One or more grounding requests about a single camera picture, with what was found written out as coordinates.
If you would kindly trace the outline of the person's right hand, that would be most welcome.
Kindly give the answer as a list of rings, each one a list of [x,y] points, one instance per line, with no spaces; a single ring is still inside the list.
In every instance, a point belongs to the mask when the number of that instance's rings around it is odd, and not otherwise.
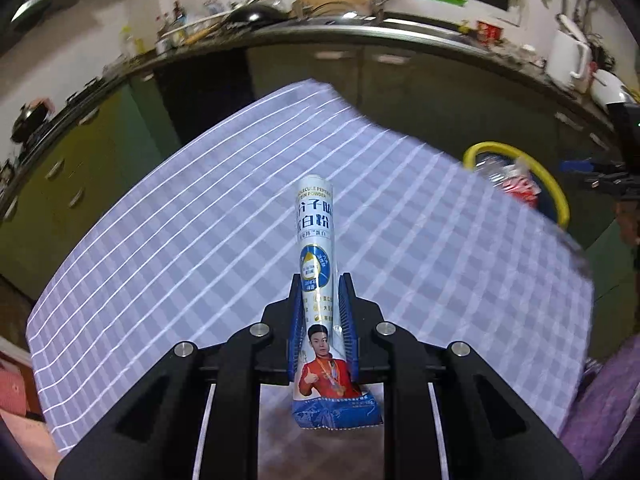
[[[617,203],[615,217],[622,241],[631,247],[637,247],[639,245],[639,203]]]

